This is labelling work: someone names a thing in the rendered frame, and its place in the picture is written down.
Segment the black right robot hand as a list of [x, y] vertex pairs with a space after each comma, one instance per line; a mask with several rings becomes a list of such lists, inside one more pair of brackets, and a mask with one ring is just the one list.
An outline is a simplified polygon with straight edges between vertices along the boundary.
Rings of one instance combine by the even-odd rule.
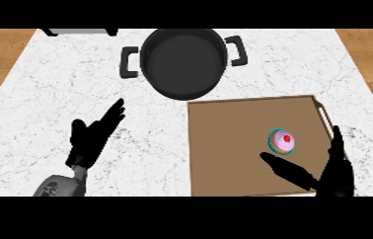
[[333, 139], [327, 149], [329, 159], [317, 180], [304, 167], [273, 154], [263, 152], [261, 159], [270, 165], [274, 174], [304, 190], [314, 189], [319, 198], [354, 196], [354, 172], [345, 159], [344, 140], [339, 127], [332, 128]]

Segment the pink cupcake with cherry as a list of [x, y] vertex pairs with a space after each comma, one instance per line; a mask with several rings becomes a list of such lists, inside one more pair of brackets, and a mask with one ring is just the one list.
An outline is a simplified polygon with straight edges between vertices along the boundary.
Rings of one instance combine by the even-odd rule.
[[268, 133], [268, 147], [282, 156], [288, 156], [295, 152], [295, 138], [285, 129], [271, 129]]

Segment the grey appliance with black feet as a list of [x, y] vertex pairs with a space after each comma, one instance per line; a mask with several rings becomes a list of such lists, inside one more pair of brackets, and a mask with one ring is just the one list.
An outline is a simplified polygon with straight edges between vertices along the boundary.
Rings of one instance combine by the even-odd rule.
[[59, 35], [94, 35], [108, 34], [111, 37], [117, 37], [118, 29], [41, 29], [49, 37]]

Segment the brown wooden tray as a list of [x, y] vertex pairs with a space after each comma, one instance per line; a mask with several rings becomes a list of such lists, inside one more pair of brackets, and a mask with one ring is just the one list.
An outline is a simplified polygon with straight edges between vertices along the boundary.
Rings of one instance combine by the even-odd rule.
[[[313, 95], [190, 102], [187, 104], [190, 194], [196, 197], [280, 196], [316, 191], [326, 176], [335, 138], [323, 104]], [[271, 132], [283, 129], [295, 150], [279, 157], [305, 171], [296, 186], [261, 157], [271, 150]]]

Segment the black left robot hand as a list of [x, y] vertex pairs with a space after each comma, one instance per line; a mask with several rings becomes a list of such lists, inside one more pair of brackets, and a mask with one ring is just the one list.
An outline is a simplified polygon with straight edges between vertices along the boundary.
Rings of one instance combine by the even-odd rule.
[[100, 155], [108, 138], [124, 120], [124, 99], [120, 99], [108, 109], [100, 120], [86, 125], [81, 119], [71, 123], [71, 151], [65, 164], [72, 168], [80, 166], [89, 169]]

